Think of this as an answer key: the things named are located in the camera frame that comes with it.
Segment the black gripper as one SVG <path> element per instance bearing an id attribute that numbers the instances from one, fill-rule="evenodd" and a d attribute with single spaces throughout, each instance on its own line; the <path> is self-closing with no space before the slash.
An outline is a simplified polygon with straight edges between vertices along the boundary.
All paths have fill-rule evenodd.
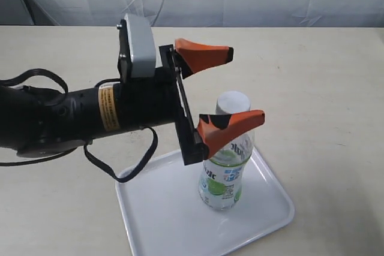
<path id="1" fill-rule="evenodd" d="M 161 66 L 152 77 L 134 78 L 119 66 L 118 121 L 135 131 L 174 123 L 185 165 L 210 159 L 230 141 L 265 123 L 263 110 L 225 115 L 199 115 L 194 127 L 182 78 L 233 61 L 234 49 L 210 46 L 184 38 L 159 47 Z"/>

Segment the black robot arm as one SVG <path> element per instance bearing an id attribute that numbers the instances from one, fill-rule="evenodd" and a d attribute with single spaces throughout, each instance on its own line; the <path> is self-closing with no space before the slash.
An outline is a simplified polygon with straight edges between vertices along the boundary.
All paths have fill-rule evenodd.
<path id="1" fill-rule="evenodd" d="M 1 82 L 1 146 L 29 158 L 58 157 L 93 140 L 143 127 L 175 124 L 185 165 L 214 156 L 228 142 L 264 124 L 262 110 L 199 116 L 195 125 L 183 79 L 233 59 L 228 46 L 208 46 L 183 38 L 161 46 L 154 75 L 134 78 L 120 59 L 117 79 L 80 91 L 62 92 L 25 85 L 32 76 L 58 76 L 29 70 Z"/>

